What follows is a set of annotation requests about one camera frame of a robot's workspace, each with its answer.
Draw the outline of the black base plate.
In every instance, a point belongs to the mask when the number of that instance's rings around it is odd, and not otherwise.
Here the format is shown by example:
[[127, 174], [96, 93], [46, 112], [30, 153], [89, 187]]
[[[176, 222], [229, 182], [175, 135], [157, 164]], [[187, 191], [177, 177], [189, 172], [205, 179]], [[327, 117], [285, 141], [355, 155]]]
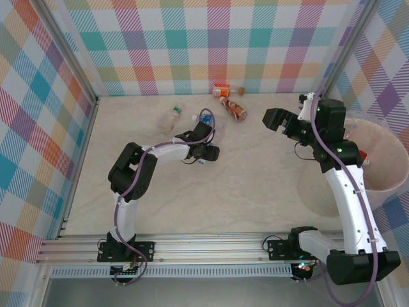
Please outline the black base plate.
[[[129, 243], [134, 249], [145, 256], [148, 262], [153, 261], [155, 243], [139, 241]], [[97, 262], [141, 262], [142, 256], [121, 242], [102, 241], [98, 243]]]
[[291, 260], [295, 262], [316, 260], [316, 257], [299, 248], [296, 248], [294, 243], [291, 243], [289, 240], [268, 240], [267, 250], [269, 260]]

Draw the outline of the brown drink bottle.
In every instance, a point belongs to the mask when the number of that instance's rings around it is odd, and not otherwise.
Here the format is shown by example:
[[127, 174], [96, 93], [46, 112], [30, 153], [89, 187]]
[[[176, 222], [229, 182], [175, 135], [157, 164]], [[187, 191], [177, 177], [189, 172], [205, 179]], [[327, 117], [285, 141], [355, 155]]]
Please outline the brown drink bottle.
[[227, 97], [221, 97], [219, 102], [236, 121], [242, 122], [247, 118], [246, 110]]

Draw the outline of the small electronics board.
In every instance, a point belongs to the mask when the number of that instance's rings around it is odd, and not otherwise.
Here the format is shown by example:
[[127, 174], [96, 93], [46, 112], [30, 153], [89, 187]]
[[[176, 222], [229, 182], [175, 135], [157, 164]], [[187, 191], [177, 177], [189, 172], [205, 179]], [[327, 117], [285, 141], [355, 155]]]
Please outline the small electronics board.
[[139, 266], [131, 266], [131, 265], [112, 265], [109, 269], [109, 274], [111, 276], [131, 276], [135, 277], [138, 275]]
[[310, 278], [313, 275], [313, 268], [313, 265], [304, 262], [291, 265], [292, 274], [301, 279]]

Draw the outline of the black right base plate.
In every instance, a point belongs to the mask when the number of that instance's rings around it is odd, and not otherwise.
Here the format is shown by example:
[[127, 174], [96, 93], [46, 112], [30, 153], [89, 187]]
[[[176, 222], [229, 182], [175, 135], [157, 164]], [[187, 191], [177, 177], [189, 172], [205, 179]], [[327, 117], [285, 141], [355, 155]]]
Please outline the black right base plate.
[[289, 240], [268, 240], [267, 250], [269, 260], [291, 260], [295, 262], [316, 260], [316, 257], [299, 248], [296, 248], [294, 243], [291, 243]]

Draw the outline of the orange label bottle brown cap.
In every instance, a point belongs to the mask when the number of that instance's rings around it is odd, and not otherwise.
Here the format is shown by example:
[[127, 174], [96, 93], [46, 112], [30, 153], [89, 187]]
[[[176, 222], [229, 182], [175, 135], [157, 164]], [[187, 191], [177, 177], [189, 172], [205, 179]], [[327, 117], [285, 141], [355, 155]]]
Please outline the orange label bottle brown cap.
[[214, 97], [231, 97], [232, 95], [243, 96], [245, 88], [242, 86], [232, 86], [229, 84], [214, 84], [212, 95]]

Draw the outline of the clear bottle green cap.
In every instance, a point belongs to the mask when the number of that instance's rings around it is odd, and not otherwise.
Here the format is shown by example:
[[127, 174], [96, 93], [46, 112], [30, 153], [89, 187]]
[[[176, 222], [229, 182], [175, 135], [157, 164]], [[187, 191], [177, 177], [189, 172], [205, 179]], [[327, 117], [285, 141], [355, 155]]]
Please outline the clear bottle green cap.
[[159, 122], [159, 131], [163, 134], [170, 134], [174, 126], [178, 123], [184, 106], [176, 104], [172, 109], [166, 111]]

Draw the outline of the large blue label water bottle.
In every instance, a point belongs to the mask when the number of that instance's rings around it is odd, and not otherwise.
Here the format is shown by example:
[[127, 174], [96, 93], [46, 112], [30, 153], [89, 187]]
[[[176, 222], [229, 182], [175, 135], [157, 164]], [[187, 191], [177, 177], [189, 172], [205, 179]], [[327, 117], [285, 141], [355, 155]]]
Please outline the large blue label water bottle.
[[221, 138], [224, 135], [224, 131], [226, 128], [227, 118], [224, 115], [215, 113], [211, 115], [208, 111], [205, 111], [202, 115], [193, 114], [192, 121], [203, 122], [210, 127], [215, 127], [215, 137]]

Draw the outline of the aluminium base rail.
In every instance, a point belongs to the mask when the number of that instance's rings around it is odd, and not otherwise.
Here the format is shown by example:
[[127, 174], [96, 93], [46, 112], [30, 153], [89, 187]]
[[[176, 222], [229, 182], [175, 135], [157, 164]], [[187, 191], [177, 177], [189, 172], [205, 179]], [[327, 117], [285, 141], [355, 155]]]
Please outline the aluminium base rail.
[[[267, 233], [139, 234], [138, 241], [153, 241], [152, 265], [267, 264], [261, 243]], [[97, 265], [98, 235], [62, 235], [43, 242], [38, 265]]]

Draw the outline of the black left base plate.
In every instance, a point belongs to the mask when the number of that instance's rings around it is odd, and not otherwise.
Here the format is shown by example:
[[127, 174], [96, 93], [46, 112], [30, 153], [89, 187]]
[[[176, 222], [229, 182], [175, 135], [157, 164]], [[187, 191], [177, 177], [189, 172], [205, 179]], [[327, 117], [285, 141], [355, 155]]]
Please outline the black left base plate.
[[[129, 243], [134, 249], [145, 256], [148, 262], [153, 261], [155, 243], [139, 241]], [[98, 243], [97, 262], [141, 262], [142, 256], [121, 242], [102, 241]]]

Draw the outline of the aluminium frame post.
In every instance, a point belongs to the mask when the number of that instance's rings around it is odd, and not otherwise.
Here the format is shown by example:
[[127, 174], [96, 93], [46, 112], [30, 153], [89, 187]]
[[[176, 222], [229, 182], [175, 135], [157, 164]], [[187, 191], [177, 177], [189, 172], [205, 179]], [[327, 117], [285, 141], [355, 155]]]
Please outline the aluminium frame post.
[[84, 73], [79, 61], [77, 60], [68, 40], [64, 33], [58, 26], [51, 10], [47, 6], [45, 0], [29, 0], [40, 19], [45, 24], [54, 43], [60, 50], [62, 57], [66, 60], [68, 66], [71, 68], [74, 76], [77, 78], [79, 85], [84, 90], [86, 96], [92, 101], [93, 105], [98, 104], [98, 95], [91, 86], [86, 74]]
[[349, 19], [346, 29], [342, 32], [343, 35], [339, 40], [339, 45], [334, 52], [333, 59], [331, 59], [328, 64], [327, 71], [324, 73], [320, 84], [320, 87], [322, 87], [321, 94], [324, 97], [328, 97], [335, 87], [341, 72], [355, 51], [382, 1], [383, 0], [363, 0], [362, 4], [358, 1], [357, 7]]

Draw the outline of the pink translucent plastic bin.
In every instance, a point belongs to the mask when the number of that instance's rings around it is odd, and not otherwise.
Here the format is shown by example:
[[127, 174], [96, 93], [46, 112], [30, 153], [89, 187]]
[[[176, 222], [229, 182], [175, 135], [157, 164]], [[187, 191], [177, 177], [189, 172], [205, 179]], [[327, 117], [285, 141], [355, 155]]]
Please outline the pink translucent plastic bin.
[[[367, 154], [364, 183], [371, 208], [377, 209], [401, 189], [409, 177], [409, 154], [386, 124], [362, 111], [347, 111], [344, 137]], [[302, 203], [323, 217], [339, 215], [334, 194], [315, 161], [306, 162], [298, 181]]]

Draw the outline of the aluminium side frame bar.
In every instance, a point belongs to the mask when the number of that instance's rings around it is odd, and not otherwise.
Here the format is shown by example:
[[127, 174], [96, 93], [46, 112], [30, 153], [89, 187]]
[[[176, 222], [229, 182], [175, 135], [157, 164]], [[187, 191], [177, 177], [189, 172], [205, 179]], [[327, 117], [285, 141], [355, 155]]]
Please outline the aluminium side frame bar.
[[96, 116], [97, 116], [97, 112], [98, 112], [98, 108], [100, 105], [100, 100], [101, 100], [101, 96], [96, 97], [96, 100], [94, 101], [93, 107], [91, 109], [91, 114], [90, 114], [90, 118], [89, 118], [89, 123], [87, 126], [87, 130], [86, 133], [84, 135], [84, 139], [81, 145], [81, 151], [79, 153], [79, 159], [77, 161], [77, 165], [74, 169], [74, 173], [73, 173], [73, 178], [72, 178], [72, 183], [70, 186], [70, 190], [62, 211], [62, 215], [61, 215], [61, 219], [59, 220], [59, 227], [55, 232], [55, 239], [59, 239], [60, 236], [62, 236], [65, 233], [66, 230], [66, 226], [68, 224], [68, 220], [70, 217], [70, 212], [72, 209], [72, 205], [73, 205], [73, 201], [75, 198], [75, 193], [77, 190], [77, 186], [79, 183], [79, 179], [81, 176], [81, 171], [82, 171], [82, 167], [84, 165], [84, 160], [86, 157], [86, 152], [88, 149], [88, 145], [89, 145], [89, 141], [91, 139], [91, 135], [93, 132], [93, 127], [95, 124], [95, 120], [96, 120]]

